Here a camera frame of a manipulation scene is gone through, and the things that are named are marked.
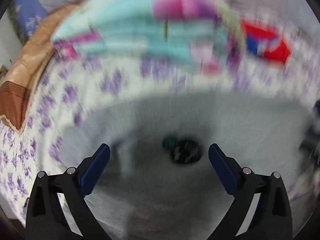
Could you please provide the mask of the teal pink floral folded blanket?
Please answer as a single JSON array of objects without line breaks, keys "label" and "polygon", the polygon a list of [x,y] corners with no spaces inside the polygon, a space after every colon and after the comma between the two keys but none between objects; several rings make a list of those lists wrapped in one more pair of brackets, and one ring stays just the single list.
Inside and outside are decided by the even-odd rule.
[{"label": "teal pink floral folded blanket", "polygon": [[246,49],[240,16],[227,0],[85,0],[51,41],[67,59],[134,55],[211,73],[238,68]]}]

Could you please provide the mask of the purple floral bed sheet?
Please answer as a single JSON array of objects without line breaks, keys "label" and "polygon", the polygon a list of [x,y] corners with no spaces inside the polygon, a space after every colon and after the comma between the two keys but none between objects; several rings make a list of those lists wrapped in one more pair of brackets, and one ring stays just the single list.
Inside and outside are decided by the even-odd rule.
[{"label": "purple floral bed sheet", "polygon": [[206,236],[232,202],[204,155],[176,165],[166,135],[217,143],[259,174],[278,171],[293,228],[319,194],[319,170],[298,149],[319,98],[319,52],[294,25],[280,23],[293,55],[284,70],[246,56],[217,76],[184,72],[169,59],[52,58],[23,134],[1,126],[1,194],[25,221],[37,172],[77,166],[102,143],[111,161],[86,202],[108,233],[146,239]]}]

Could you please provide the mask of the red white blue folded garment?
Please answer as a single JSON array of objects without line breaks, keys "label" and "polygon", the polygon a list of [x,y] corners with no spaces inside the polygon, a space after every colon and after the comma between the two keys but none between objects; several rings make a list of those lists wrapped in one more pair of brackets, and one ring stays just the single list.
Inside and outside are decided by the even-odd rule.
[{"label": "red white blue folded garment", "polygon": [[292,49],[276,27],[244,18],[241,20],[241,26],[246,34],[246,48],[250,54],[268,62],[278,63],[285,68]]}]

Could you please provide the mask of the blue patterned wall hanging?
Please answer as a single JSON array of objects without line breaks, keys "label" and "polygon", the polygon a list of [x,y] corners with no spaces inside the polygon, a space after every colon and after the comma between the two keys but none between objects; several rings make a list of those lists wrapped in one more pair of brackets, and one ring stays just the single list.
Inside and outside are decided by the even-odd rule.
[{"label": "blue patterned wall hanging", "polygon": [[10,19],[22,44],[33,36],[41,21],[48,15],[39,0],[13,0],[9,8]]}]

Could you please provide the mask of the grey sweatpants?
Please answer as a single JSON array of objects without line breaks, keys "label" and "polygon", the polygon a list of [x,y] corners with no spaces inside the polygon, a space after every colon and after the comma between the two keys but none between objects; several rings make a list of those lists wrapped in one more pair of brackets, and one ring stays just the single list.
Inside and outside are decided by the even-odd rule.
[{"label": "grey sweatpants", "polygon": [[225,155],[257,174],[302,172],[311,119],[297,102],[239,93],[150,96],[99,109],[62,130],[61,161],[78,166],[101,144],[111,159],[86,202],[113,239],[206,239],[230,207],[208,159]]}]

